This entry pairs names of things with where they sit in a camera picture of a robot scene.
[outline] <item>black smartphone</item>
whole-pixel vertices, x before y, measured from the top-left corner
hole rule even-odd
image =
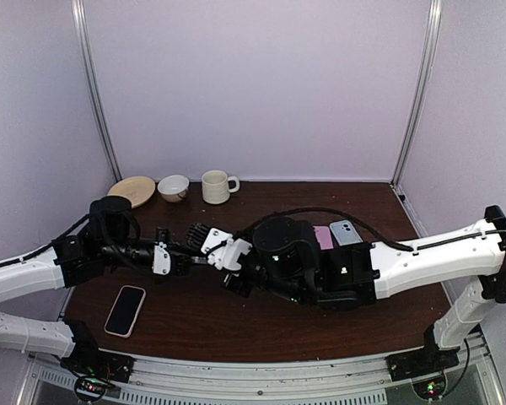
[[[129,338],[145,297],[144,289],[124,285],[110,310],[105,332],[121,338]]]

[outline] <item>wooden plate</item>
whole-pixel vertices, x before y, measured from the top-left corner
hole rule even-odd
[[[107,196],[125,197],[131,201],[132,207],[136,208],[148,201],[153,192],[155,192],[155,182],[149,177],[136,175],[118,181],[107,192]]]

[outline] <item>dark wooden table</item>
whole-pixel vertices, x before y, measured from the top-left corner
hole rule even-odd
[[[201,222],[235,231],[260,216],[290,208],[324,206],[359,216],[386,236],[416,237],[393,191],[379,183],[242,183],[221,206],[202,201],[199,184],[188,198],[168,204],[159,194],[134,210],[144,237],[156,226],[183,241],[190,224]],[[314,225],[328,225],[328,214],[303,214]],[[358,230],[365,240],[367,232]],[[102,348],[172,359],[274,362],[338,359],[412,348],[423,331],[449,308],[440,284],[400,293],[376,305],[331,313],[254,291],[244,299],[220,288],[223,274],[197,267],[188,277],[154,285],[120,269],[76,288],[67,319],[85,321]],[[147,298],[130,338],[104,332],[110,308],[125,284],[147,290]]]

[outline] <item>table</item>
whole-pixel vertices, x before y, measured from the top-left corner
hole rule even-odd
[[[155,194],[133,210],[143,237],[156,226],[169,228],[183,241],[190,224],[241,230],[273,211],[317,206],[347,211],[386,236],[416,237],[399,200],[384,183],[242,182],[221,206],[202,201],[201,186],[191,184],[188,198],[169,204]],[[328,225],[329,214],[302,214],[314,225]],[[371,236],[358,229],[365,240]],[[184,360],[279,362],[340,359],[379,354],[423,344],[423,331],[449,308],[440,284],[400,293],[355,311],[331,313],[254,291],[244,299],[219,288],[223,274],[196,267],[185,278],[155,285],[127,269],[79,285],[66,319],[85,321],[101,348]],[[147,290],[130,338],[104,331],[106,317],[125,284]]]

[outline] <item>white wall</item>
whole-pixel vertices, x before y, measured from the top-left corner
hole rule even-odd
[[[487,205],[506,213],[506,0],[445,0],[442,15],[402,182],[429,234],[474,222]],[[483,328],[506,391],[506,305]]]
[[[0,260],[62,233],[110,183],[71,3],[0,0]],[[56,320],[64,293],[0,309]],[[24,363],[0,351],[0,404],[13,403]]]
[[[124,176],[389,180],[428,0],[86,2]]]

